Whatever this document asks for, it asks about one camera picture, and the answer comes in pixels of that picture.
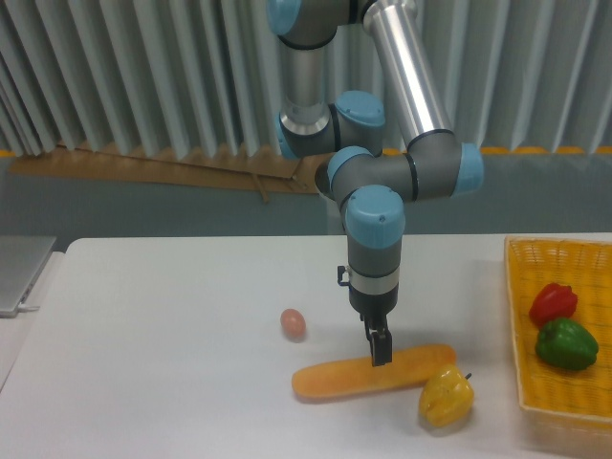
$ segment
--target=green bell pepper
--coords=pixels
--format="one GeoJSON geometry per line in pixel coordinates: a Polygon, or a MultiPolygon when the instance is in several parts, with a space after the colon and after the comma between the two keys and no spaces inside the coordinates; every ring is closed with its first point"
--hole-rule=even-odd
{"type": "Polygon", "coordinates": [[[588,330],[570,318],[547,322],[537,335],[535,352],[547,363],[583,370],[597,360],[600,347],[588,330]]]}

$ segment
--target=blue joint cap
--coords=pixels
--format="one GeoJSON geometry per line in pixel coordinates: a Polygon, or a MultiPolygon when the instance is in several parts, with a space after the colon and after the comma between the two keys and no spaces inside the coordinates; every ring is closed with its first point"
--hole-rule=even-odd
{"type": "Polygon", "coordinates": [[[268,0],[268,25],[276,35],[289,33],[294,27],[302,0],[268,0]]]}
{"type": "Polygon", "coordinates": [[[329,164],[327,164],[327,178],[329,179],[330,187],[334,183],[334,176],[336,175],[336,172],[338,172],[342,165],[348,160],[355,158],[359,155],[368,155],[374,157],[372,153],[370,153],[361,146],[347,146],[339,150],[338,153],[336,153],[332,157],[329,164]]]}
{"type": "Polygon", "coordinates": [[[369,249],[386,249],[404,234],[404,202],[381,185],[364,186],[348,200],[346,232],[369,249]]]}
{"type": "Polygon", "coordinates": [[[346,119],[372,129],[384,127],[383,103],[364,91],[347,91],[336,100],[336,108],[346,119]]]}
{"type": "Polygon", "coordinates": [[[457,175],[457,184],[452,195],[475,191],[485,179],[485,165],[480,150],[474,143],[461,144],[461,165],[457,175]]]}
{"type": "Polygon", "coordinates": [[[276,117],[276,120],[274,120],[274,127],[276,128],[276,137],[278,138],[278,145],[280,146],[280,152],[282,153],[283,157],[287,160],[297,160],[298,157],[287,143],[287,139],[285,139],[283,126],[280,124],[280,115],[276,117]]]}

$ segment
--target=red bell pepper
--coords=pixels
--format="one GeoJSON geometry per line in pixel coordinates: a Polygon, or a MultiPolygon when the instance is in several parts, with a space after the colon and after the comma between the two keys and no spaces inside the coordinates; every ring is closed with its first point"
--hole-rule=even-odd
{"type": "Polygon", "coordinates": [[[555,318],[571,317],[577,304],[578,296],[572,292],[572,287],[551,283],[535,297],[529,317],[542,327],[555,318]]]}

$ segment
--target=long orange bread loaf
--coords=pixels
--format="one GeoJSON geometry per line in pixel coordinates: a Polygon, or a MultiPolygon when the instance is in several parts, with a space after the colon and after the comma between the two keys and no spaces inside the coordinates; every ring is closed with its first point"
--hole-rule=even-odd
{"type": "Polygon", "coordinates": [[[394,352],[385,366],[373,367],[369,357],[309,366],[294,374],[292,387],[302,399],[318,401],[380,392],[425,383],[440,366],[455,361],[452,347],[428,344],[394,352]]]}

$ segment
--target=bell pepper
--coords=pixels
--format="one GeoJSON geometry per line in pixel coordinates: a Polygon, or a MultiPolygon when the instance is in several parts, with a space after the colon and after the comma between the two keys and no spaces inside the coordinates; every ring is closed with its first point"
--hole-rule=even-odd
{"type": "Polygon", "coordinates": [[[572,287],[551,283],[535,297],[529,317],[541,328],[557,317],[571,317],[577,304],[578,296],[572,292],[572,287]]]}
{"type": "Polygon", "coordinates": [[[446,426],[470,412],[474,391],[467,377],[453,364],[446,364],[427,381],[419,413],[436,427],[446,426]]]}
{"type": "Polygon", "coordinates": [[[583,370],[597,360],[600,347],[593,335],[571,318],[551,320],[539,331],[535,352],[547,363],[583,370]]]}

